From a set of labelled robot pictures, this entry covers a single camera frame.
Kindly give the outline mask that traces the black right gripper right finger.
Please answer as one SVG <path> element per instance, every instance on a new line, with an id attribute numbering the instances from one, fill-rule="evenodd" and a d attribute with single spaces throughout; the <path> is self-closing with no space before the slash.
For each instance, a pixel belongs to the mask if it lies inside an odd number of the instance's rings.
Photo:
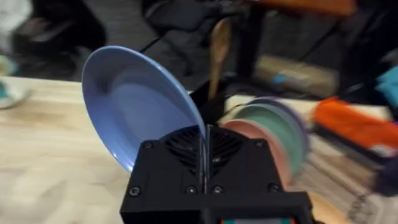
<path id="1" fill-rule="evenodd" d="M 211 194 L 283 192 L 271 148 L 263 138 L 208 128 L 207 187 Z"/>

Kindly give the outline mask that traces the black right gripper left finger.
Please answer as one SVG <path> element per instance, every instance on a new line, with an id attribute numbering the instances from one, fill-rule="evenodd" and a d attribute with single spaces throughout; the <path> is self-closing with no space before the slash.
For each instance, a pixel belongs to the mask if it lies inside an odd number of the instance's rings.
<path id="1" fill-rule="evenodd" d="M 199 212 L 203 196 L 201 132 L 173 131 L 141 144 L 120 213 Z"/>

